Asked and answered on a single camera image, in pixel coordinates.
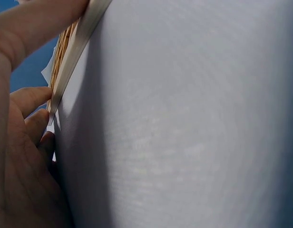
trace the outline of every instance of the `hand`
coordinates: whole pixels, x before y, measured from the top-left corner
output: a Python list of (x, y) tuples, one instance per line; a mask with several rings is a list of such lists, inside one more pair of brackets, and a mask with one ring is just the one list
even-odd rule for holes
[(9, 94), (11, 72), (75, 21), (88, 0), (31, 0), (0, 14), (0, 228), (71, 227), (64, 194), (51, 176), (54, 136), (43, 132), (47, 87)]

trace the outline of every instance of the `blue background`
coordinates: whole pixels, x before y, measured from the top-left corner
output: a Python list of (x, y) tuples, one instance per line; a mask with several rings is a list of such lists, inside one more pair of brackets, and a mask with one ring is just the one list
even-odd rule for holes
[[(0, 0), (0, 12), (17, 6), (14, 0)], [(52, 56), (57, 38), (50, 41), (42, 48), (29, 56), (11, 75), (10, 91), (13, 92), (22, 87), (47, 86), (41, 71), (46, 67)]]

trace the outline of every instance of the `finger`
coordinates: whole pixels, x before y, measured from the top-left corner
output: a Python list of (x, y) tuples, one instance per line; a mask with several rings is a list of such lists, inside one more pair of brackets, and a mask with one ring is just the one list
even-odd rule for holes
[(49, 121), (46, 109), (40, 109), (25, 120), (27, 134), (35, 145), (38, 145)]
[(43, 156), (47, 166), (52, 162), (53, 153), (55, 151), (55, 135), (52, 132), (46, 132), (41, 139), (38, 149)]
[(12, 69), (83, 13), (88, 0), (31, 0), (0, 14), (0, 52)]
[(10, 94), (10, 99), (19, 107), (26, 118), (40, 105), (51, 98), (52, 91), (48, 87), (27, 87)]

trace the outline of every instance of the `fabric surface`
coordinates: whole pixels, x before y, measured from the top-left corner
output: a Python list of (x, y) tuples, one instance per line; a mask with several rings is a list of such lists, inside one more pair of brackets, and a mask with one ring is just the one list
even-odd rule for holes
[(55, 132), (79, 228), (292, 228), (293, 0), (113, 0)]

